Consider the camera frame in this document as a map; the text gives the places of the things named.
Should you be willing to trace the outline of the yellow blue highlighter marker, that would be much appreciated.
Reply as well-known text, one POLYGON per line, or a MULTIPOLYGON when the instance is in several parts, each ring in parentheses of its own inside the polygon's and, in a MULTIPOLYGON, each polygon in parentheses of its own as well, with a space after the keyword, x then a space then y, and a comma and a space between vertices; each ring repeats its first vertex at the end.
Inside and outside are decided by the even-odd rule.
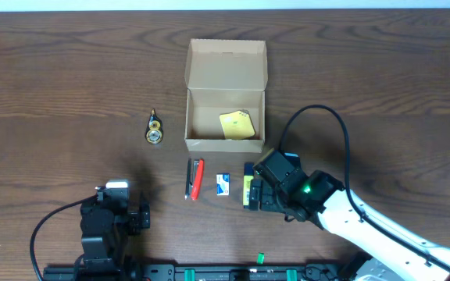
POLYGON ((249 209, 249 197, 251 182, 254 179, 253 162, 246 162, 244 165, 244 175, 243 175, 243 198, 242 204, 244 209, 249 209))

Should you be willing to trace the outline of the blue white staples box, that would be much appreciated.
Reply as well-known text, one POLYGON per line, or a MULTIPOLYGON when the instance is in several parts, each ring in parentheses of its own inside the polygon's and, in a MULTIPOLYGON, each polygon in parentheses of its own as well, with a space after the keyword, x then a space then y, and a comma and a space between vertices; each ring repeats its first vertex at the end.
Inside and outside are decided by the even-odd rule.
POLYGON ((228 196, 230 194, 230 174, 218 173, 216 175, 216 195, 228 196))

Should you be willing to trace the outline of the yellow sticky note pad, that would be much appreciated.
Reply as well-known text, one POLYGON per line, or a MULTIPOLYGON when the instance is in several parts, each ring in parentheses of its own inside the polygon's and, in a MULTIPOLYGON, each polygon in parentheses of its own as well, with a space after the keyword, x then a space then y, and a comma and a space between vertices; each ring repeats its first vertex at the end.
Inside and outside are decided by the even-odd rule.
POLYGON ((255 129, 247 111, 237 110, 221 114, 219 118, 226 139, 244 140, 255 135, 255 129))

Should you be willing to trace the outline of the black yellow correction tape dispenser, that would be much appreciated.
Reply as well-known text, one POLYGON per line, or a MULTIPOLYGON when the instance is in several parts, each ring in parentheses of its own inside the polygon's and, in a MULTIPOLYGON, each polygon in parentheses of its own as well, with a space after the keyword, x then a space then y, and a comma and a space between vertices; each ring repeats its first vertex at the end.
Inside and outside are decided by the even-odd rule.
POLYGON ((149 116, 145 139, 150 144, 158 144, 163 139, 163 123, 162 120, 156 115, 154 109, 151 110, 149 116))

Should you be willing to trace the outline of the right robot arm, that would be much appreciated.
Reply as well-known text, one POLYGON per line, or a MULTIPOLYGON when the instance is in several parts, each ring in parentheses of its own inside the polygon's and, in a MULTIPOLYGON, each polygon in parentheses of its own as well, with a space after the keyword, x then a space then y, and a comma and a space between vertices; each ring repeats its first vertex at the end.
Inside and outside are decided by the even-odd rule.
POLYGON ((450 248, 425 240, 380 214, 322 171, 295 169, 280 176, 259 172, 244 188, 251 211, 276 212, 311 222, 382 262, 404 280, 450 280, 450 248))

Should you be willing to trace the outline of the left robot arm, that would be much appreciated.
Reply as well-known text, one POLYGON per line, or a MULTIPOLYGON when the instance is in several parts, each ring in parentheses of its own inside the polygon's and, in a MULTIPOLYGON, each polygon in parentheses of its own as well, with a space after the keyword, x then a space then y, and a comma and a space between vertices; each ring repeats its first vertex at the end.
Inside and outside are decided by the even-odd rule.
POLYGON ((129 210, 127 188, 99 187, 97 197, 80 207, 81 244, 89 272, 119 272, 124 267, 128 238, 150 227, 150 205, 141 199, 129 210))

